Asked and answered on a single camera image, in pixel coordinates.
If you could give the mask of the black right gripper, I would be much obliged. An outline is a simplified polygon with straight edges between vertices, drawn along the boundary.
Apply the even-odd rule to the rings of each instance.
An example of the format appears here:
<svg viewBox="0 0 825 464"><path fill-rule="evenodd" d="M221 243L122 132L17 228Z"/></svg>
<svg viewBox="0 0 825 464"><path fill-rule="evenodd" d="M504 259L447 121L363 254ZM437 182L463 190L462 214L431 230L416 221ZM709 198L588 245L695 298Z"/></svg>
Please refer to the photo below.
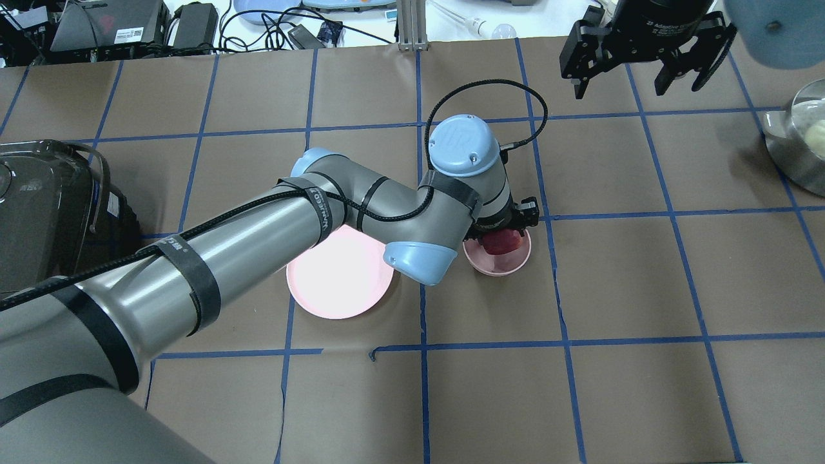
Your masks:
<svg viewBox="0 0 825 464"><path fill-rule="evenodd" d="M689 71L697 73L690 91L701 91L725 61L737 35L737 27L726 23L722 12L708 13L711 3L619 1L609 23L604 22L604 6L589 6L572 25L559 55L561 76L574 85L574 97L581 100L590 80L607 72L608 64L659 59L663 65L654 80L657 95L664 95L674 80ZM694 37L692 47L680 51Z"/></svg>

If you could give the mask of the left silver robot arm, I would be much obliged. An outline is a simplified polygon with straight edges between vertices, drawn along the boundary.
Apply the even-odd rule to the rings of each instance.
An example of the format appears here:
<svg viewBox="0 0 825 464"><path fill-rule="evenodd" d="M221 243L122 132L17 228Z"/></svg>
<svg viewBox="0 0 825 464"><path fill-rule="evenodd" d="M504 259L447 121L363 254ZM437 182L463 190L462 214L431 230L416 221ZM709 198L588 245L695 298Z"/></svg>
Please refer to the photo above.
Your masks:
<svg viewBox="0 0 825 464"><path fill-rule="evenodd" d="M271 191L132 256L2 301L3 463L209 463L130 399L145 362L344 224L383 261L436 285L463 241L539 220L512 198L507 153L475 115L425 130L408 188L335 151L307 150Z"/></svg>

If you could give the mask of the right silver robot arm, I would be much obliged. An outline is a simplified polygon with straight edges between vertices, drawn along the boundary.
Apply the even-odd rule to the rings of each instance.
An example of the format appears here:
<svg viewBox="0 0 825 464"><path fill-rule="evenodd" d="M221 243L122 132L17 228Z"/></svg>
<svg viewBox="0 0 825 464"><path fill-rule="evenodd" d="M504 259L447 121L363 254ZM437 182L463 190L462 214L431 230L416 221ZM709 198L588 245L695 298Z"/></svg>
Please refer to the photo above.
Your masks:
<svg viewBox="0 0 825 464"><path fill-rule="evenodd" d="M584 97L590 80L623 64L660 62L663 96L695 72L698 92L725 61L736 38L758 63L800 70L823 61L822 1L618 1L590 5L572 25L559 56L560 74Z"/></svg>

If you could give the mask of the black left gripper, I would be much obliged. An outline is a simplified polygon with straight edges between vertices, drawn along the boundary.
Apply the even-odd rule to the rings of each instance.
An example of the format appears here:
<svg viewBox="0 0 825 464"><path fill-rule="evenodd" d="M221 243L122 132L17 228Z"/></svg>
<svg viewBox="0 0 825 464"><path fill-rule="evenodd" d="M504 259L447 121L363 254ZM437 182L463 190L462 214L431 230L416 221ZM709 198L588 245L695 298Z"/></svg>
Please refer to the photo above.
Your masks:
<svg viewBox="0 0 825 464"><path fill-rule="evenodd" d="M539 217L540 202L536 197L527 197L521 202L510 198L500 211L480 217L471 224L471 240L480 240L486 234L503 229L513 229L524 235L525 229L537 226Z"/></svg>

